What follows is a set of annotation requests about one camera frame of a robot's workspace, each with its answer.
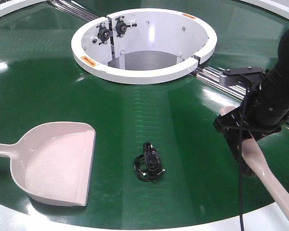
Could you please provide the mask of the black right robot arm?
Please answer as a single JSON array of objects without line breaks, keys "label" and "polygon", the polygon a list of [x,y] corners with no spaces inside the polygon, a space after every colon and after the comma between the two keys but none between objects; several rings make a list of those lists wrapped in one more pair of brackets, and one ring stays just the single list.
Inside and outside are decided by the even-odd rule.
[{"label": "black right robot arm", "polygon": [[282,36],[277,53],[278,61],[269,71],[243,67],[219,73],[222,86],[242,85],[247,90],[239,107],[220,114],[213,122],[235,160],[239,159],[241,141],[258,141],[278,133],[289,120],[289,30]]}]

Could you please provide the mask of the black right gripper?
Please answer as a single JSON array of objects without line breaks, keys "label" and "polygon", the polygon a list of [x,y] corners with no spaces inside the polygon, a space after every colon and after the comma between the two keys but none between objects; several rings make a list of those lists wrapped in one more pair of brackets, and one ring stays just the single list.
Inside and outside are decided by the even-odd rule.
[{"label": "black right gripper", "polygon": [[213,125],[217,132],[222,133],[229,147],[229,150],[236,161],[239,161],[239,144],[241,141],[251,139],[256,141],[269,135],[279,133],[280,125],[272,128],[261,128],[251,125],[246,119],[242,119],[240,107],[224,106],[220,109],[220,114],[215,118]]}]

